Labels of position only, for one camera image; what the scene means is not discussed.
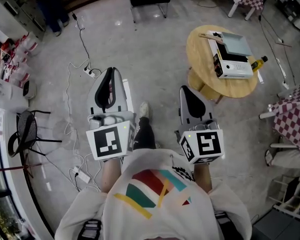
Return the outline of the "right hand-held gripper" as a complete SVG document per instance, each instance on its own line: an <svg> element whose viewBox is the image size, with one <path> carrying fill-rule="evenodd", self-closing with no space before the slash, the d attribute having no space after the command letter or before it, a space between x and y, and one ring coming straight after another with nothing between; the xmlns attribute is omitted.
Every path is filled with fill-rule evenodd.
<svg viewBox="0 0 300 240"><path fill-rule="evenodd" d="M175 135L189 164L208 164L225 154L223 130L214 119L212 103L185 85L180 88L180 117Z"/></svg>

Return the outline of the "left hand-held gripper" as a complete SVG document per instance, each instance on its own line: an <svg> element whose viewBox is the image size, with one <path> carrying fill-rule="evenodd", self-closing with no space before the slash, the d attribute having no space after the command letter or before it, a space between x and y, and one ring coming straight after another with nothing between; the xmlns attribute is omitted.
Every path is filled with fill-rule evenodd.
<svg viewBox="0 0 300 240"><path fill-rule="evenodd" d="M135 113L128 111L122 77L117 68L108 68L94 82L88 93L87 108L91 115L88 117L90 130L86 135L93 158L105 161L132 154Z"/></svg>

